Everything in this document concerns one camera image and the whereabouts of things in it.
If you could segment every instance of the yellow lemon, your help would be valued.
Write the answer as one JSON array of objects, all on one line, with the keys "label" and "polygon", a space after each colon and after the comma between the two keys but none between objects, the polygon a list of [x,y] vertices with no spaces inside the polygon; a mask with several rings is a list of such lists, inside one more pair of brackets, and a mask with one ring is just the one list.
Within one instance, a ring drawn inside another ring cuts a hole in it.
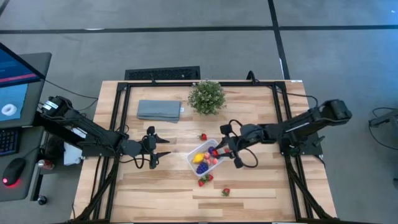
[{"label": "yellow lemon", "polygon": [[193,158],[193,162],[194,163],[200,163],[203,161],[203,158],[205,158],[205,154],[204,153],[198,153],[195,155],[195,157]]}]

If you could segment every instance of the wire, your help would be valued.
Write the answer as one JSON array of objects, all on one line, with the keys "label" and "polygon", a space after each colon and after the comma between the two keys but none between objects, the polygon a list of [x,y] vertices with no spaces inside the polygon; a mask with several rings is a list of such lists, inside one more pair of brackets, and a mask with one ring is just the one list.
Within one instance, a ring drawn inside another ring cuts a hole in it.
[{"label": "wire", "polygon": [[[141,169],[141,168],[144,167],[144,161],[150,162],[149,159],[145,159],[145,158],[144,158],[144,154],[141,154],[141,155],[142,155],[142,158],[136,159],[135,157],[133,157],[132,159],[130,159],[130,160],[128,160],[128,161],[119,161],[119,162],[125,164],[125,163],[128,163],[128,162],[134,161],[134,163],[136,164],[137,169]],[[137,160],[142,160],[140,166],[138,165]]]},{"label": "wire", "polygon": [[80,110],[77,110],[77,111],[83,111],[83,110],[87,110],[88,108],[90,108],[90,107],[92,107],[94,104],[95,104],[95,102],[97,102],[98,101],[98,99],[96,99],[95,101],[93,101],[89,106],[87,106],[86,108],[83,108],[83,109],[80,109]]},{"label": "wire", "polygon": [[[236,143],[236,148],[239,149],[239,143],[241,142],[242,139],[246,138],[246,137],[249,136],[251,133],[253,133],[253,132],[255,132],[255,131],[260,131],[260,130],[263,130],[263,129],[259,127],[259,129],[255,129],[255,130],[252,130],[252,131],[248,132],[247,134],[245,134],[244,137],[242,136],[242,137],[237,141],[237,143]],[[248,167],[248,168],[256,168],[256,167],[259,165],[259,160],[257,159],[257,156],[256,156],[251,150],[249,150],[248,148],[243,148],[243,149],[249,151],[249,152],[254,156],[254,159],[256,160],[256,165],[254,165],[254,166],[247,165],[247,164],[245,164],[245,163],[242,161],[242,159],[241,159],[242,165],[245,166],[245,167]]]},{"label": "wire", "polygon": [[378,118],[378,115],[376,115],[375,111],[381,110],[381,109],[386,109],[386,110],[398,110],[398,108],[386,108],[386,107],[374,108],[374,109],[372,110],[373,115],[374,115],[375,117]]},{"label": "wire", "polygon": [[98,175],[98,167],[100,166],[100,162],[101,162],[101,156],[99,156],[99,157],[98,157],[97,166],[95,167],[95,174],[94,174],[93,190],[91,191],[91,197],[90,197],[90,201],[92,201],[92,199],[93,199],[93,196],[94,196],[95,184],[96,184],[96,181],[97,181],[97,175]]},{"label": "wire", "polygon": [[323,166],[326,166],[325,161],[323,161],[323,159],[320,157],[320,155],[313,155],[315,158],[317,158],[319,161],[321,161],[321,163],[323,164]]},{"label": "wire", "polygon": [[41,146],[38,146],[38,147],[36,147],[36,148],[34,148],[34,149],[31,149],[29,152],[27,152],[22,158],[25,158],[25,156],[27,156],[27,155],[29,155],[31,152],[33,152],[34,150],[36,150],[36,149],[40,149],[41,147],[43,147],[43,146],[46,146],[47,145],[47,143],[46,144],[43,144],[43,145],[41,145]]},{"label": "wire", "polygon": [[127,127],[127,131],[125,131],[125,132],[124,132],[124,133],[126,134],[126,133],[128,133],[128,132],[129,132],[129,130],[130,130],[130,127],[129,127],[128,125],[126,125],[126,124],[125,124],[125,126]]},{"label": "wire", "polygon": [[288,95],[293,95],[293,96],[302,96],[302,97],[307,97],[307,98],[312,98],[315,100],[315,107],[318,107],[318,99],[315,96],[311,96],[311,95],[301,95],[301,94],[296,94],[296,93],[286,93]]},{"label": "wire", "polygon": [[250,149],[248,149],[248,148],[244,148],[244,149],[249,151],[253,155],[254,159],[256,160],[256,165],[250,166],[250,165],[245,164],[241,160],[242,161],[242,165],[245,166],[245,167],[248,167],[248,168],[256,168],[259,165],[259,160],[257,159],[257,156]]},{"label": "wire", "polygon": [[312,95],[301,95],[301,94],[296,94],[296,93],[287,93],[288,95],[293,95],[293,96],[302,96],[302,97],[307,97],[307,98],[312,98],[315,100],[315,107],[318,107],[318,99],[315,96]]},{"label": "wire", "polygon": [[237,124],[240,125],[240,127],[243,126],[242,123],[240,123],[238,120],[235,119],[230,120],[228,124],[231,124],[233,121],[237,122]]},{"label": "wire", "polygon": [[73,207],[73,203],[74,202],[72,202],[72,211],[73,211],[73,219],[75,219],[76,218],[76,213],[75,213],[75,208]]},{"label": "wire", "polygon": [[143,148],[144,148],[151,156],[155,157],[154,153],[153,153],[153,152],[150,152],[150,150],[148,150],[148,149],[145,147],[145,144],[144,144],[144,139],[145,139],[145,138],[147,138],[147,136],[144,136],[144,137],[142,137],[142,139],[141,139]]},{"label": "wire", "polygon": [[387,148],[393,149],[393,150],[398,150],[398,148],[391,147],[391,146],[387,146],[387,145],[381,143],[379,140],[377,140],[376,137],[374,137],[374,135],[373,135],[373,133],[372,133],[372,129],[371,129],[371,124],[370,124],[370,122],[369,122],[368,127],[369,127],[369,132],[371,133],[371,136],[373,137],[373,139],[374,139],[377,143],[379,143],[380,145],[382,145],[382,146],[384,146],[384,147],[387,147]]},{"label": "wire", "polygon": [[84,97],[84,98],[89,98],[89,99],[96,99],[96,100],[98,100],[97,97],[85,96],[85,95],[82,95],[82,94],[79,94],[79,93],[75,93],[75,92],[72,92],[72,91],[70,91],[70,90],[67,90],[67,89],[64,88],[64,87],[60,87],[60,86],[58,86],[57,84],[54,84],[54,83],[52,83],[52,82],[50,82],[50,81],[48,81],[48,80],[44,80],[44,81],[46,81],[46,82],[48,82],[49,84],[54,85],[54,86],[56,86],[56,87],[62,89],[62,90],[65,90],[65,91],[67,91],[67,92],[73,93],[73,94],[75,94],[75,95],[77,95],[77,96],[81,96],[81,97]]}]

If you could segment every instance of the toy fruit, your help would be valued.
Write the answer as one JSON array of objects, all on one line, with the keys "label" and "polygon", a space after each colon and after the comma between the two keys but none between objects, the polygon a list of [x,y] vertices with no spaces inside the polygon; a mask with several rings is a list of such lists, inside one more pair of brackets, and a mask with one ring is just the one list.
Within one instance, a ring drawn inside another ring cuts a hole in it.
[{"label": "toy fruit", "polygon": [[199,181],[202,181],[203,183],[207,183],[213,180],[213,176],[210,174],[206,174],[204,177],[202,177]]},{"label": "toy fruit", "polygon": [[205,152],[205,159],[208,159],[208,158],[210,158],[210,153]]},{"label": "toy fruit", "polygon": [[195,155],[195,157],[193,158],[193,163],[199,163],[201,161],[203,161],[203,158],[205,157],[205,155],[203,153],[198,153]]},{"label": "toy fruit", "polygon": [[205,183],[204,183],[203,181],[201,181],[201,179],[200,179],[200,180],[198,180],[198,184],[199,184],[199,187],[201,187],[201,186],[203,186]]},{"label": "toy fruit", "polygon": [[230,191],[231,191],[230,189],[224,189],[224,190],[221,192],[221,194],[222,194],[222,196],[224,196],[224,197],[228,197]]},{"label": "toy fruit", "polygon": [[210,153],[210,155],[213,155],[213,150],[214,150],[214,147],[210,146],[207,151]]},{"label": "toy fruit", "polygon": [[209,165],[206,162],[201,162],[197,168],[197,173],[202,174],[209,169]]},{"label": "toy fruit", "polygon": [[199,139],[202,141],[206,141],[207,140],[207,135],[205,133],[202,133],[201,135],[199,135]]},{"label": "toy fruit", "polygon": [[215,157],[218,156],[217,150],[213,150],[212,153],[211,153],[211,155],[212,155],[212,156],[215,156]]}]

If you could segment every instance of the gray floor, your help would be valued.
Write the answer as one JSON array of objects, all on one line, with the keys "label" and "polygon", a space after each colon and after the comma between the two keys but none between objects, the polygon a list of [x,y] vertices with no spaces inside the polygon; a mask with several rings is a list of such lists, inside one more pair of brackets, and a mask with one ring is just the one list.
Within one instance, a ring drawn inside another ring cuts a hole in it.
[{"label": "gray floor", "polygon": [[[280,26],[398,24],[393,0],[274,2]],[[271,24],[266,0],[11,0],[0,17],[0,30]],[[326,135],[322,146],[338,216],[396,223],[398,190],[392,179],[398,177],[398,151],[377,145],[367,120],[373,108],[398,107],[398,30],[282,31],[281,36],[291,79],[303,80],[307,93],[320,101],[345,100],[353,112],[347,125],[320,132]],[[48,80],[91,96],[98,95],[103,80],[123,79],[131,68],[199,65],[202,78],[244,78],[248,70],[260,79],[282,78],[273,31],[9,34],[0,40],[18,54],[53,53]],[[76,108],[90,103],[46,84],[42,100],[50,95],[63,95]],[[373,131],[398,146],[388,126]],[[45,177],[42,194],[50,204],[0,203],[0,223],[67,220],[78,178],[78,172]]]}]

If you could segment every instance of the strawberry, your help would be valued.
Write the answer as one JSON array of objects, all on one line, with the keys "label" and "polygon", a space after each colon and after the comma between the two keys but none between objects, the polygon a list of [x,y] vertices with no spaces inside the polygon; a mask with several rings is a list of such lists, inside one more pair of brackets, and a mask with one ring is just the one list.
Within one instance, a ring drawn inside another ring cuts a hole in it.
[{"label": "strawberry", "polygon": [[222,194],[222,196],[224,196],[224,197],[228,197],[230,191],[231,191],[230,189],[224,189],[224,190],[221,192],[221,194]]},{"label": "strawberry", "polygon": [[202,133],[202,134],[199,136],[199,139],[202,140],[202,141],[206,141],[206,140],[207,140],[207,135],[206,135],[205,133]]},{"label": "strawberry", "polygon": [[217,150],[213,150],[213,151],[211,152],[211,155],[214,156],[214,157],[217,157],[217,156],[218,156]]},{"label": "strawberry", "polygon": [[199,181],[203,182],[203,183],[207,183],[210,182],[211,180],[213,180],[213,176],[210,174],[206,174],[204,177],[202,177]]},{"label": "strawberry", "polygon": [[199,187],[203,186],[205,183],[201,180],[198,180]]}]

